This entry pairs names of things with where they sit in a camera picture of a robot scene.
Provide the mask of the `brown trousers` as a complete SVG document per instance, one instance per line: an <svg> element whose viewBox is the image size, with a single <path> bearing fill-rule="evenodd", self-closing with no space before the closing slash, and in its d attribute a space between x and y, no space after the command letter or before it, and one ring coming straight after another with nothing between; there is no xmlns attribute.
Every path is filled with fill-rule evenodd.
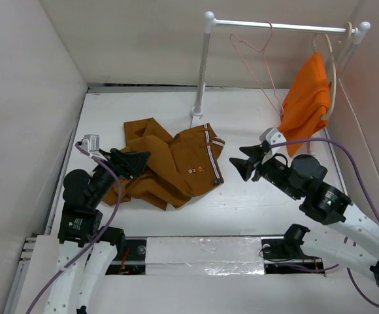
<svg viewBox="0 0 379 314"><path fill-rule="evenodd" d="M189 128L172 136L154 118L124 123L126 146L122 152L150 152L144 173L106 193L104 203L144 200L165 210L179 208L224 183L218 164L225 142L210 124Z"/></svg>

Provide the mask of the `cream wooden hanger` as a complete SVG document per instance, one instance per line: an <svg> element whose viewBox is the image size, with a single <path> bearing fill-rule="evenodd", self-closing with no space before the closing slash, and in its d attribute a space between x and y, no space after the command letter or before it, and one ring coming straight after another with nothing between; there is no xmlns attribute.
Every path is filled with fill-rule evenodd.
<svg viewBox="0 0 379 314"><path fill-rule="evenodd" d="M327 76L328 81L328 87L329 87L329 95L330 95L330 103L329 108L327 110L327 113L322 116L323 121L328 121L332 115L333 109L335 107L335 98L336 98L336 92L337 92L337 74L338 70L336 67L336 61L341 57L346 55L346 47L347 44L350 43L350 38L352 36L352 30L353 26L351 22L346 22L346 42L342 43L341 41L338 42L339 50L334 54L333 53L333 47L331 44L331 40L328 36L328 34L321 34L325 37L326 40L326 46L329 51L329 57L327 59L326 65L325 65L325 72Z"/></svg>

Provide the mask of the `silver tape strip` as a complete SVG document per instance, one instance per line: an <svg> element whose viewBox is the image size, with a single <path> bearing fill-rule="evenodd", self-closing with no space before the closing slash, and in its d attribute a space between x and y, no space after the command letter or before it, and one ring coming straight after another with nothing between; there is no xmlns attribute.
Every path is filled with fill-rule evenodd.
<svg viewBox="0 0 379 314"><path fill-rule="evenodd" d="M149 237L147 275L263 275L260 237Z"/></svg>

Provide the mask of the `orange garment on hanger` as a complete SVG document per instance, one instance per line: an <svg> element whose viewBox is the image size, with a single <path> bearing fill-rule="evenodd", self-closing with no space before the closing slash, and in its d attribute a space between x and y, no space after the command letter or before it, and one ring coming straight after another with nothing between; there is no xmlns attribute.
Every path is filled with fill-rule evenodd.
<svg viewBox="0 0 379 314"><path fill-rule="evenodd" d="M312 137L328 125L321 118L327 114L330 103L324 60L316 52L301 67L284 99L278 130L287 141Z"/></svg>

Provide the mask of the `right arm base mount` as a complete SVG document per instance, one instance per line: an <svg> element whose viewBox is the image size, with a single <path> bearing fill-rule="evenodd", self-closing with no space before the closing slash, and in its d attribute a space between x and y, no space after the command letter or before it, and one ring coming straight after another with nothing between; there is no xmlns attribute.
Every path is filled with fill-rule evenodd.
<svg viewBox="0 0 379 314"><path fill-rule="evenodd" d="M261 239L259 256L264 263L265 274L324 274L322 259L305 256L303 253L289 253L282 245L281 237L264 237Z"/></svg>

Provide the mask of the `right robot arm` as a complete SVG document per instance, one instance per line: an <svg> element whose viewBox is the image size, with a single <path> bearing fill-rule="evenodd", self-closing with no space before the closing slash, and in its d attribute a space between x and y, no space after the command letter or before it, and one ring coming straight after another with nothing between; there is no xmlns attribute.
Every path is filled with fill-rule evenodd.
<svg viewBox="0 0 379 314"><path fill-rule="evenodd" d="M292 224L284 234L281 248L289 257L300 254L334 260L374 281L379 288L379 225L369 219L349 196L324 182L327 168L307 154L282 163L279 153L266 159L268 144L242 147L248 159L230 158L244 181L265 179L293 200L308 218L346 236L354 242L347 247L319 236L306 226Z"/></svg>

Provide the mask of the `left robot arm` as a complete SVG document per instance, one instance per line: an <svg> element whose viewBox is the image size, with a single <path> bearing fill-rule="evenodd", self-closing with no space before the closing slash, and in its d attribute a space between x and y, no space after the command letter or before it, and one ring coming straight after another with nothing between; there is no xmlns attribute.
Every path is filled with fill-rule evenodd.
<svg viewBox="0 0 379 314"><path fill-rule="evenodd" d="M57 272L46 285L45 313L90 312L108 267L126 250L124 231L109 223L102 226L97 207L114 184L141 176L150 158L149 152L88 148L84 141L76 147L97 167L92 173L75 169L64 178Z"/></svg>

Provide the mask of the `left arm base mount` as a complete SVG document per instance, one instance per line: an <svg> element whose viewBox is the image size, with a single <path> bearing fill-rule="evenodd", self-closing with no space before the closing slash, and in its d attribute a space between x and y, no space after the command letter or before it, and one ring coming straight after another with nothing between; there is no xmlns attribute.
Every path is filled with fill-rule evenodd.
<svg viewBox="0 0 379 314"><path fill-rule="evenodd" d="M124 249L111 262L106 275L144 275L146 253L146 237L127 237Z"/></svg>

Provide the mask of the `white clothes rack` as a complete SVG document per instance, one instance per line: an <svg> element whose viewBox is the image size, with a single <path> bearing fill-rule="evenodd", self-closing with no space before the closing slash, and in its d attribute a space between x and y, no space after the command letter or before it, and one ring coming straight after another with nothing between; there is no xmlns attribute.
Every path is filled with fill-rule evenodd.
<svg viewBox="0 0 379 314"><path fill-rule="evenodd" d="M304 26L297 24L278 24L272 23L274 31L293 31L297 33L311 33L313 34L312 46L314 51L316 48L316 36L323 34L346 36L346 27L323 27L323 26ZM191 125L194 126L203 117L202 100L206 88L206 66L208 59L208 49L210 44L210 35L214 27L243 27L252 29L269 29L265 22L247 22L236 20L221 20L217 19L213 12L207 11L205 13L205 32L203 33L203 47L201 52L201 62L199 68L199 78L197 83L197 93L195 97L195 105L190 111ZM361 22L357 27L353 27L350 43L346 47L346 55L341 56L336 61L337 85L344 68L352 58L355 50L361 44L367 32L371 29L370 22Z"/></svg>

